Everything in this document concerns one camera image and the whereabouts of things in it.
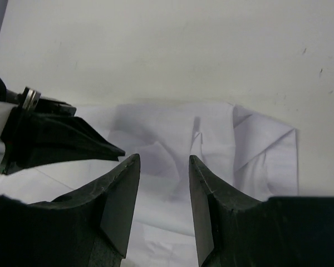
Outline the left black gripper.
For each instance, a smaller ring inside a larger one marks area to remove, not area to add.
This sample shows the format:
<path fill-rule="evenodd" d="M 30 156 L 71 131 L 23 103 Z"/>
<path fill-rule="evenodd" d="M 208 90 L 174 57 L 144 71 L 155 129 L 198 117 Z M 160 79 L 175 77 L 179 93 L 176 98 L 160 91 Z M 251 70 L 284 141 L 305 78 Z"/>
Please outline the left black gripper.
<path fill-rule="evenodd" d="M 0 144 L 5 144 L 0 174 L 69 161 L 118 161 L 125 156 L 75 112 L 75 107 L 28 87 L 22 94 L 14 93 L 0 78 Z"/>

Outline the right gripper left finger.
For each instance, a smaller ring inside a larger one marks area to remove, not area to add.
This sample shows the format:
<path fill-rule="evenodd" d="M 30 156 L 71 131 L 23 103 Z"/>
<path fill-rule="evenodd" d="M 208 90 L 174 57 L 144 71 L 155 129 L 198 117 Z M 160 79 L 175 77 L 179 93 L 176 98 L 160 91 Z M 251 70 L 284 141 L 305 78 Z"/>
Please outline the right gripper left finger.
<path fill-rule="evenodd" d="M 0 196 L 0 266 L 119 266 L 139 180 L 140 156 L 133 154 L 51 202 Z"/>

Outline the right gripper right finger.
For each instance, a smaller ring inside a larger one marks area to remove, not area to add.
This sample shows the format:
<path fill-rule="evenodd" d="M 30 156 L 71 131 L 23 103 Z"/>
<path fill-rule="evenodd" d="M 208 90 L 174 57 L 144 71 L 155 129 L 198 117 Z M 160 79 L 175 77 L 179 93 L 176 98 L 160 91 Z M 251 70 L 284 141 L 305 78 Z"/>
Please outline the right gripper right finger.
<path fill-rule="evenodd" d="M 200 266 L 334 266 L 334 197 L 258 201 L 189 159 Z"/>

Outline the white long sleeve shirt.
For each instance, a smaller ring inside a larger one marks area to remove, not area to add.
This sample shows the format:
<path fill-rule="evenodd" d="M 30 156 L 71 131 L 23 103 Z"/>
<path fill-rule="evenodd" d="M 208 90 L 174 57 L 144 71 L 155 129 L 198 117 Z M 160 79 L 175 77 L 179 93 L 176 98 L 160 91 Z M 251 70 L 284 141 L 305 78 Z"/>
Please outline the white long sleeve shirt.
<path fill-rule="evenodd" d="M 138 154 L 139 187 L 127 254 L 119 266 L 199 266 L 188 175 L 191 156 L 254 199 L 298 194 L 295 129 L 242 106 L 127 104 L 79 108 L 74 116 L 125 156 L 0 174 L 0 196 L 25 204 L 51 202 Z M 4 153 L 2 143 L 0 164 Z"/>

